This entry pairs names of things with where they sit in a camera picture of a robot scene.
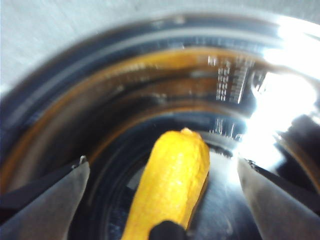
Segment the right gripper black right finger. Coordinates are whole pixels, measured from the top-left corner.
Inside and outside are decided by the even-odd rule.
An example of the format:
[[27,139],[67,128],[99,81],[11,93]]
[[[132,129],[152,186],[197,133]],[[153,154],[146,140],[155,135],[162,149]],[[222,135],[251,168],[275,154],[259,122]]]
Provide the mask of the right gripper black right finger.
[[240,185],[264,240],[318,240],[320,196],[240,158]]

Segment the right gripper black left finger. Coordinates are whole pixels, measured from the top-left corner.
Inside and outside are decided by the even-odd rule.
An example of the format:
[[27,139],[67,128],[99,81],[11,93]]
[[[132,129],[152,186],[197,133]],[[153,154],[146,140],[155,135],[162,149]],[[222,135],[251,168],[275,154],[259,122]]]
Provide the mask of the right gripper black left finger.
[[65,240],[90,175],[86,156],[0,197],[2,240]]

